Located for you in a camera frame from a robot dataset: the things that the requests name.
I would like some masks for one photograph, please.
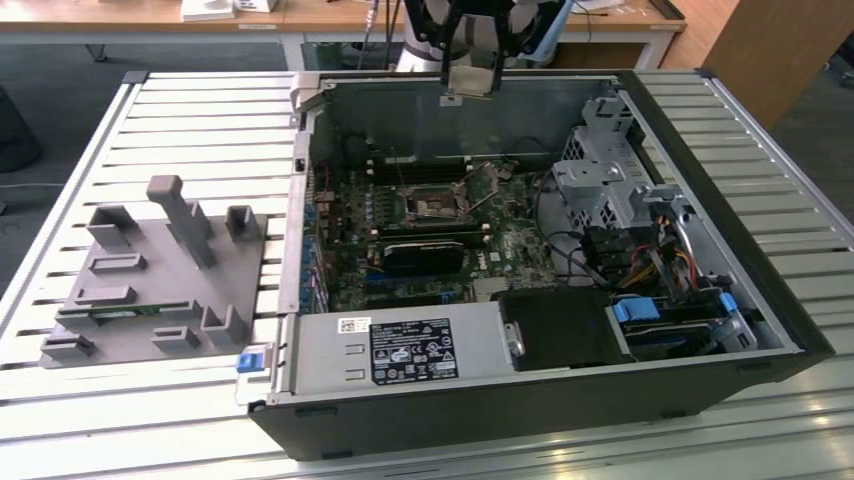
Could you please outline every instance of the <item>yellow wire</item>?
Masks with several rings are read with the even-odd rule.
[[[654,271],[656,271],[656,265],[650,265],[649,267],[646,267],[646,269],[643,269],[641,273],[638,273],[633,278],[629,279],[626,283],[623,283],[623,288],[639,282],[641,280],[645,280],[646,277],[649,277]]]

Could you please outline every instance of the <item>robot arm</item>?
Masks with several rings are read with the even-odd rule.
[[[489,92],[501,89],[507,57],[543,60],[554,49],[574,0],[405,0],[406,49],[441,64],[449,86],[451,62],[467,47],[497,53]]]

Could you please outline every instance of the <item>office floor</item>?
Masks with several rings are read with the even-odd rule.
[[[71,174],[122,77],[128,70],[281,70],[277,45],[119,45],[94,63],[83,46],[0,46],[0,85],[42,140],[44,155],[28,168],[0,174],[0,186],[63,183]],[[822,73],[773,130],[801,167],[854,219],[854,89]],[[59,188],[0,189],[0,293],[51,210]]]

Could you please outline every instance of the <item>printed plastic part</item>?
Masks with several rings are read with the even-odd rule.
[[[78,305],[120,305],[134,302],[136,292],[130,285],[82,288],[74,298]]]
[[[146,259],[139,253],[124,253],[92,257],[90,271],[92,273],[130,272],[146,268]]]
[[[184,352],[199,346],[199,337],[187,327],[166,327],[154,329],[151,342],[164,352]]]
[[[170,218],[170,230],[184,244],[199,268],[214,264],[214,251],[208,245],[210,224],[199,204],[187,205],[182,197],[184,182],[176,175],[155,175],[148,182],[148,200],[163,207]]]
[[[724,292],[720,298],[721,305],[724,305],[726,313],[733,315],[738,311],[738,303],[736,302],[736,297],[733,297],[732,293]]]
[[[107,252],[123,252],[130,249],[124,232],[138,227],[123,206],[98,207],[86,229]]]
[[[229,305],[226,321],[216,317],[216,313],[210,308],[202,314],[202,331],[218,345],[242,345],[246,341],[246,324],[241,320],[241,315],[234,305]]]
[[[226,228],[233,242],[251,242],[261,239],[262,230],[258,227],[253,207],[249,205],[229,207],[229,210],[226,210]]]
[[[208,218],[182,197],[182,179],[152,177],[166,219],[95,210],[95,243],[58,325],[46,368],[231,355],[251,339],[267,217],[233,206]]]
[[[44,340],[42,352],[55,360],[86,359],[95,352],[95,344],[83,335],[51,337]]]
[[[262,352],[257,353],[242,353],[238,357],[238,373],[253,373],[253,372],[263,372],[265,371],[265,354]]]
[[[619,323],[658,320],[661,314],[649,297],[625,298],[614,305],[614,316]]]

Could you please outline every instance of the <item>barcode sticker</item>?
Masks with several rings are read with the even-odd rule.
[[[338,319],[338,333],[367,333],[371,317],[350,317]]]
[[[275,30],[275,25],[265,25],[263,23],[245,23],[238,25],[238,29],[241,30]]]

